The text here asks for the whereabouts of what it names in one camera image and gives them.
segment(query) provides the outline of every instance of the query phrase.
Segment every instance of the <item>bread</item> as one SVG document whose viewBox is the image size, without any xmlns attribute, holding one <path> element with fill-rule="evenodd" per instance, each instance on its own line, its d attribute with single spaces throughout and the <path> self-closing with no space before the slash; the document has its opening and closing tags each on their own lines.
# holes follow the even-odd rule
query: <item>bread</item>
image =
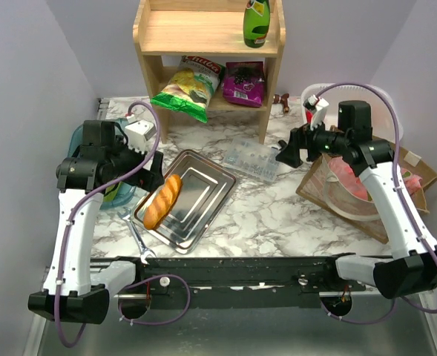
<svg viewBox="0 0 437 356">
<path fill-rule="evenodd" d="M 152 203 L 145 210 L 145 228 L 153 230 L 160 224 L 174 206 L 181 188 L 182 180 L 177 174 L 172 174 L 167 178 L 164 187 L 160 189 Z"/>
</svg>

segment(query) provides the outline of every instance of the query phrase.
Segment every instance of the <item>snack bag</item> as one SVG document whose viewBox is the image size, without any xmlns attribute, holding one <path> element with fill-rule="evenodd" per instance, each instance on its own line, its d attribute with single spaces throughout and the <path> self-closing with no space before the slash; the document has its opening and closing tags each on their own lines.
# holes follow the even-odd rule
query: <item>snack bag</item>
<svg viewBox="0 0 437 356">
<path fill-rule="evenodd" d="M 223 98 L 227 102 L 259 108 L 264 97 L 262 62 L 226 63 Z"/>
<path fill-rule="evenodd" d="M 178 71 L 151 103 L 207 122 L 206 108 L 224 73 L 225 68 L 218 63 L 198 56 L 183 56 Z"/>
</svg>

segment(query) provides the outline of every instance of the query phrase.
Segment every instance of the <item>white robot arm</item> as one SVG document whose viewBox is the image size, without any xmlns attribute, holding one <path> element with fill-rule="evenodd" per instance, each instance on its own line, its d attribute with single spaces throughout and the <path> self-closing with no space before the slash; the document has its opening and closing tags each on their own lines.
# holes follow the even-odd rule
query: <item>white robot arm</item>
<svg viewBox="0 0 437 356">
<path fill-rule="evenodd" d="M 399 165 L 393 165 L 395 152 L 390 144 L 372 138 L 371 107 L 362 101 L 341 102 L 338 131 L 326 131 L 323 119 L 328 106 L 325 99 L 316 96 L 304 102 L 313 114 L 312 122 L 291 130 L 289 143 L 279 142 L 281 152 L 276 160 L 296 168 L 302 163 L 300 149 L 307 150 L 309 161 L 322 153 L 342 156 L 370 193 L 392 252 L 392 259 L 338 256 L 338 276 L 375 286 L 389 299 L 434 289 L 437 241 L 416 211 Z"/>
<path fill-rule="evenodd" d="M 87 193 L 132 171 L 145 160 L 145 144 L 155 134 L 155 126 L 136 122 L 134 117 L 128 121 L 122 131 L 124 137 L 116 136 L 115 122 L 85 121 L 79 156 L 66 158 L 57 168 L 60 209 L 55 251 L 42 291 L 31 294 L 28 303 L 30 310 L 47 319 L 54 319 L 53 299 L 59 294 L 57 298 L 63 298 L 66 306 L 61 310 L 63 321 L 101 323 L 110 298 L 136 279 L 137 267 L 129 261 L 114 261 L 100 273 L 90 273 L 93 231 L 104 191 L 84 201 L 73 223 L 69 220 Z M 150 169 L 142 168 L 124 182 L 146 191 L 156 190 L 164 183 L 162 158 L 162 153 L 155 151 Z M 62 250 L 68 227 L 68 243 Z M 58 279 L 60 261 L 64 261 L 62 280 Z"/>
</svg>

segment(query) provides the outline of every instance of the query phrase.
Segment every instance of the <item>small wooden object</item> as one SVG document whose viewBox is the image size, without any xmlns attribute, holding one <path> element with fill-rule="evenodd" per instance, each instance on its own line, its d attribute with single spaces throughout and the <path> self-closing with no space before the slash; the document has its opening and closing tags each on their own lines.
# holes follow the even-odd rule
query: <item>small wooden object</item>
<svg viewBox="0 0 437 356">
<path fill-rule="evenodd" d="M 247 0 L 141 0 L 133 26 L 137 58 L 148 95 L 156 96 L 174 74 L 162 56 L 236 56 L 265 58 L 266 98 L 260 108 L 227 102 L 221 87 L 211 98 L 209 111 L 251 111 L 259 117 L 259 139 L 264 143 L 269 114 L 286 43 L 282 0 L 270 0 L 271 24 L 266 43 L 250 48 L 243 41 L 243 17 Z M 171 112 L 154 106 L 167 142 Z"/>
<path fill-rule="evenodd" d="M 283 94 L 282 96 L 279 96 L 278 94 L 275 94 L 273 104 L 282 104 L 283 105 L 283 112 L 289 113 L 289 94 Z"/>
</svg>

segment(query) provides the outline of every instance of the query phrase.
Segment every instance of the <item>metal tray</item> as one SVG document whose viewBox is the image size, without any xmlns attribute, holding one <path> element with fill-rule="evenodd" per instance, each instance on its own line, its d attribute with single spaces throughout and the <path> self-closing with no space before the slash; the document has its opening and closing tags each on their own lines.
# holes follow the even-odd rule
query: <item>metal tray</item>
<svg viewBox="0 0 437 356">
<path fill-rule="evenodd" d="M 237 178 L 223 167 L 192 150 L 182 151 L 165 178 L 178 174 L 182 190 L 175 206 L 158 228 L 149 232 L 181 254 L 191 252 L 236 188 Z M 156 193 L 143 197 L 134 211 L 143 227 L 144 213 Z"/>
</svg>

